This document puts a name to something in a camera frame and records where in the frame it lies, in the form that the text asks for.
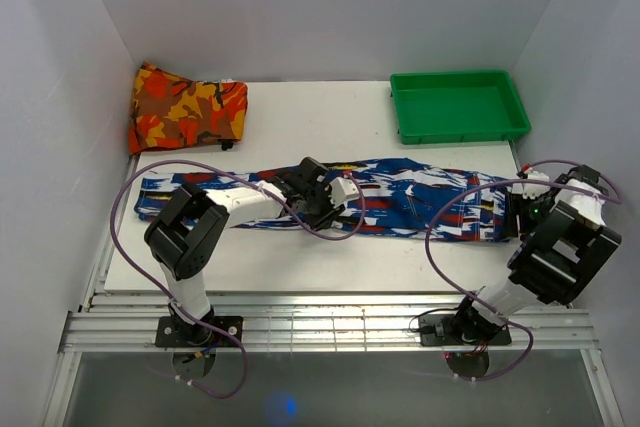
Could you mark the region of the blue white patterned trousers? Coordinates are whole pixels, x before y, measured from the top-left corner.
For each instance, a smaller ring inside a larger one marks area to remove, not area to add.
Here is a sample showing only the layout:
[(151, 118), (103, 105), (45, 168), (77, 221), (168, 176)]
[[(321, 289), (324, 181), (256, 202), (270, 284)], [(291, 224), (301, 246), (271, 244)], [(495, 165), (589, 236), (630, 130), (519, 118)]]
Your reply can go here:
[[(451, 199), (475, 186), (497, 182), (497, 177), (477, 171), (446, 169), (409, 158), (378, 158), (326, 165), (332, 180), (349, 172), (366, 199), (347, 204), (333, 226), (350, 232), (366, 208), (362, 235), (422, 240), (434, 215)], [(155, 173), (141, 181), (134, 212), (151, 221), (181, 184), (191, 182), (204, 190), (236, 188), (241, 184), (210, 172)], [(501, 242), (507, 239), (508, 201), (505, 187), (469, 194), (451, 206), (431, 232), (445, 242)]]

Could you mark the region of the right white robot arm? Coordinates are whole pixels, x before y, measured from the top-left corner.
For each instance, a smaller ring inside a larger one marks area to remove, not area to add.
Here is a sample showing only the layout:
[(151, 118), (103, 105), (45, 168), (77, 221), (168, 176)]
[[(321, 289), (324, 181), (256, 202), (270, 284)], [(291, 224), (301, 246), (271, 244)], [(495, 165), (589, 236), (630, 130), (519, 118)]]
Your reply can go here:
[(600, 172), (576, 164), (554, 187), (531, 168), (519, 176), (525, 181), (507, 189), (506, 235), (521, 245), (507, 263), (508, 276), (481, 288), (476, 299), (465, 297), (448, 321), (464, 344), (490, 343), (524, 308), (572, 303), (621, 244), (603, 220), (609, 191)]

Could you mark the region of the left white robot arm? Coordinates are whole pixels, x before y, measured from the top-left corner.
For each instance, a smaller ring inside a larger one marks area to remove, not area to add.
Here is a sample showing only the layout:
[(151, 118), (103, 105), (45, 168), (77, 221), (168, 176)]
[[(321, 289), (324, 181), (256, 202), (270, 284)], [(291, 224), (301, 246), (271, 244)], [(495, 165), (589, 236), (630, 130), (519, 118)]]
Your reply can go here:
[(144, 234), (174, 297), (170, 315), (178, 335), (194, 347), (211, 337), (214, 310), (202, 271), (226, 229), (277, 220), (293, 211), (317, 232), (330, 228), (347, 204), (359, 197), (354, 181), (330, 179), (328, 168), (310, 157), (257, 181), (253, 188), (206, 190), (193, 181), (184, 182)]

